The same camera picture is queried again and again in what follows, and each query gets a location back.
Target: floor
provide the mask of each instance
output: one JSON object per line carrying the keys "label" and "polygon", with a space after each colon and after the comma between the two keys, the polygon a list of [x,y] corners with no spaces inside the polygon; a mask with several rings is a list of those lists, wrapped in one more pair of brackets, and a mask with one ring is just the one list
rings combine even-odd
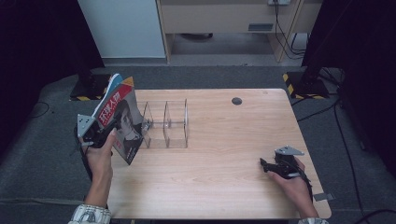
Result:
{"label": "floor", "polygon": [[[294,55],[288,47],[281,62],[277,62],[266,34],[176,35],[170,61],[163,59],[104,59],[106,66],[169,65],[169,66],[300,66],[301,55]],[[297,34],[293,48],[305,49],[306,34]]]}

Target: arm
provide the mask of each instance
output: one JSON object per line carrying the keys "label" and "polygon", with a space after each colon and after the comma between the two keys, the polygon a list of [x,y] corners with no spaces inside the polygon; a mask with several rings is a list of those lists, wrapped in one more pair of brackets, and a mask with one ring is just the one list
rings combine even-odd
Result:
{"label": "arm", "polygon": [[115,131],[107,137],[101,148],[88,148],[87,159],[92,170],[92,184],[85,198],[69,224],[74,223],[109,223],[110,211],[106,209],[110,192],[113,168],[111,167],[111,148],[115,142]]}
{"label": "arm", "polygon": [[[295,160],[299,167],[304,170],[305,166],[300,162],[300,160],[297,158],[295,158]],[[308,220],[307,218],[310,217],[319,217],[317,209],[312,204],[306,183],[302,178],[297,176],[292,179],[284,179],[274,172],[268,172],[268,175],[283,189],[288,198],[294,203],[302,219]]]}

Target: black curtain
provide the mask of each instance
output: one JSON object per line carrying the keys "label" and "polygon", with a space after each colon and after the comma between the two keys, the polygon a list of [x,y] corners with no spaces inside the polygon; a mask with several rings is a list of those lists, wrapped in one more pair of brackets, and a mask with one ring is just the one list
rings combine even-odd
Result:
{"label": "black curtain", "polygon": [[364,149],[377,152],[394,176],[395,41],[396,1],[324,0],[303,61],[344,69],[344,108]]}
{"label": "black curtain", "polygon": [[1,159],[53,81],[104,67],[78,1],[0,1]]}

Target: wrist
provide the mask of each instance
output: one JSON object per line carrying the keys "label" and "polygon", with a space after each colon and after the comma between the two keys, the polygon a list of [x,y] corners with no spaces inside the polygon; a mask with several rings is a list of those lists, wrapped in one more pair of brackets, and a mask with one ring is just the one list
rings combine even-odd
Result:
{"label": "wrist", "polygon": [[106,207],[112,175],[94,175],[85,204]]}
{"label": "wrist", "polygon": [[312,203],[298,204],[297,209],[300,213],[300,218],[319,217],[318,211]]}

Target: electrical outlet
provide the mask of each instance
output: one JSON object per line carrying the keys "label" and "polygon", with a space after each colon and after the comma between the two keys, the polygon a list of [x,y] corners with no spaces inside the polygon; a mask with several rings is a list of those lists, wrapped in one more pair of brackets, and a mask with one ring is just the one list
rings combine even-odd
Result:
{"label": "electrical outlet", "polygon": [[290,5],[290,0],[268,0],[268,6],[274,6],[276,2],[279,6]]}

